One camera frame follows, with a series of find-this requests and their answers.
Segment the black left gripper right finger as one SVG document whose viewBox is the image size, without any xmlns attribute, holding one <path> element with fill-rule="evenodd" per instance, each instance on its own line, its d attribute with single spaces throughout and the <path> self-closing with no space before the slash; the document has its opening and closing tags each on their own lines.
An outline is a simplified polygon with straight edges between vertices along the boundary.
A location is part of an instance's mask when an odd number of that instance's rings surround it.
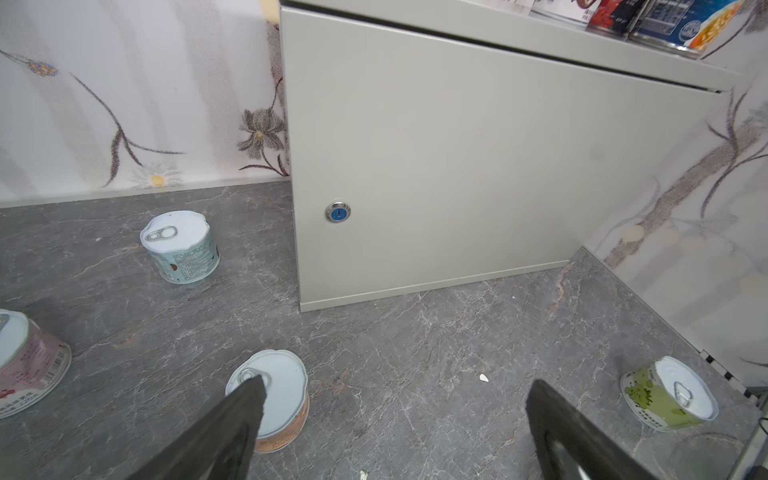
<svg viewBox="0 0 768 480">
<path fill-rule="evenodd" d="M 533 381 L 526 414 L 545 479 L 651 479 L 653 475 L 547 382 Z"/>
</svg>

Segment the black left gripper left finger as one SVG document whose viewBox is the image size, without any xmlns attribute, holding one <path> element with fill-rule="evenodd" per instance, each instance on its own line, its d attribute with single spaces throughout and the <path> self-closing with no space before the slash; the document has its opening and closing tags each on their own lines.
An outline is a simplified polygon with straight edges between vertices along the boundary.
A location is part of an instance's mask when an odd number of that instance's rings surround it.
<svg viewBox="0 0 768 480">
<path fill-rule="evenodd" d="M 264 376 L 245 380 L 130 475 L 132 479 L 244 479 L 264 414 Z"/>
</svg>

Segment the orange small can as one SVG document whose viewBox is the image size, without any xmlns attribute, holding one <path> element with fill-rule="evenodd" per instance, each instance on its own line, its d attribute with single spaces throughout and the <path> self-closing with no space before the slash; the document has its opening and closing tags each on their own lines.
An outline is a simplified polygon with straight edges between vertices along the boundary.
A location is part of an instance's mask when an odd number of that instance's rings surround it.
<svg viewBox="0 0 768 480">
<path fill-rule="evenodd" d="M 285 448 L 300 434 L 309 414 L 308 375 L 293 352 L 266 349 L 235 369 L 225 393 L 229 395 L 245 380 L 256 376 L 262 377 L 266 400 L 255 451 L 268 454 Z"/>
</svg>

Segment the grey-label small can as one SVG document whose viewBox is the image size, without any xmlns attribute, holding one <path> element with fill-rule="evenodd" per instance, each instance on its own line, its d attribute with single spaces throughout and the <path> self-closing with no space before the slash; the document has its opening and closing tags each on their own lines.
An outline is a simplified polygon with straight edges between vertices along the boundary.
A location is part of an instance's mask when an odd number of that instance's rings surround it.
<svg viewBox="0 0 768 480">
<path fill-rule="evenodd" d="M 600 6 L 600 0 L 535 0 L 531 12 L 540 16 L 586 26 Z"/>
</svg>

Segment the red and navy tall can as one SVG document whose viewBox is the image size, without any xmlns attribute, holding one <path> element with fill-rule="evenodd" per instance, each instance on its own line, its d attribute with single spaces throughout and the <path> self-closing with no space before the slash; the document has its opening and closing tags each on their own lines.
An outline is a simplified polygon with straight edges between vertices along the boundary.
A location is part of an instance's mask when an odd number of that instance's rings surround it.
<svg viewBox="0 0 768 480">
<path fill-rule="evenodd" d="M 626 36 L 646 4 L 646 0 L 603 0 L 587 28 L 614 36 Z"/>
</svg>

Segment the blue soup can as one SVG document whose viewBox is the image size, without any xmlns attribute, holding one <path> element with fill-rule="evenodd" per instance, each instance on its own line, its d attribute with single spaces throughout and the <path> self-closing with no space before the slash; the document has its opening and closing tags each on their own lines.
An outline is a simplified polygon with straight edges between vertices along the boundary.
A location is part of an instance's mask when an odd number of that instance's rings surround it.
<svg viewBox="0 0 768 480">
<path fill-rule="evenodd" d="M 736 0 L 650 1 L 631 29 L 631 41 L 697 59 L 742 9 Z"/>
</svg>

